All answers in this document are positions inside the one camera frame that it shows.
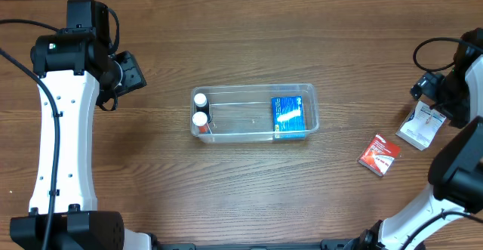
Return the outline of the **black bottle white cap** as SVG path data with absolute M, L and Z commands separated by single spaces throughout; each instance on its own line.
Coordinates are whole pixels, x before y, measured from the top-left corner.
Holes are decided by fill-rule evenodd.
M 211 111 L 208 98 L 203 93 L 197 93 L 193 98 L 197 112 L 203 112 L 208 117 L 208 122 L 211 122 Z

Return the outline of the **orange bottle white cap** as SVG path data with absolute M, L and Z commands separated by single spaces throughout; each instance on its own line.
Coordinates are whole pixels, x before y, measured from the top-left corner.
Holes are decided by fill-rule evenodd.
M 192 116 L 192 123 L 198 129 L 200 134 L 210 134 L 208 116 L 204 112 L 196 112 Z

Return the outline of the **red white small box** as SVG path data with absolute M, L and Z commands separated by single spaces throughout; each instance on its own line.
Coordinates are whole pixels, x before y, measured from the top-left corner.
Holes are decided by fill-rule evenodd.
M 362 164 L 373 173 L 383 177 L 394 160 L 400 156 L 401 148 L 387 140 L 381 134 L 376 134 L 365 151 L 358 157 Z

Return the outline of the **clear plastic container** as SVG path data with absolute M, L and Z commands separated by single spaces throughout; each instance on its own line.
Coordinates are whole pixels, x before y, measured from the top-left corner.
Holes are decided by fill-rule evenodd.
M 197 112 L 193 101 L 197 93 L 208 98 L 211 133 L 200 134 L 192 121 L 190 129 L 193 136 L 207 144 L 302 140 L 319 128 L 317 92 L 309 83 L 196 87 L 191 93 L 191 118 Z M 290 96 L 303 98 L 305 137 L 275 139 L 271 99 Z

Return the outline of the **blue small box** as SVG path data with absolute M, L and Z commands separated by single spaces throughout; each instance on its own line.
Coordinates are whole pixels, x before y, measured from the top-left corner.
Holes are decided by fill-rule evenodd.
M 302 139 L 306 130 L 301 96 L 273 97 L 272 117 L 275 139 Z

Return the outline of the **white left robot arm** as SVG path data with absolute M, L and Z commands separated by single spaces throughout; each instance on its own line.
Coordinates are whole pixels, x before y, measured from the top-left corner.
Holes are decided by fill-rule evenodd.
M 101 211 L 92 175 L 95 109 L 143 88 L 133 54 L 118 51 L 113 9 L 69 0 L 66 26 L 40 36 L 28 75 L 41 100 L 38 172 L 29 213 L 12 218 L 11 239 L 24 249 L 155 249 L 149 233 L 129 230 L 117 211 Z

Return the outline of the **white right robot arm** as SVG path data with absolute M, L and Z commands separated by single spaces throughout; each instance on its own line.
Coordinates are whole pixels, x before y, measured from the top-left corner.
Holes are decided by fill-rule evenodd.
M 379 220 L 360 237 L 340 243 L 343 249 L 423 249 L 432 234 L 460 218 L 478 221 L 482 210 L 482 30 L 455 39 L 451 63 L 424 69 L 414 84 L 413 99 L 428 97 L 426 122 L 448 118 L 460 133 L 441 149 L 423 191 L 398 214 Z

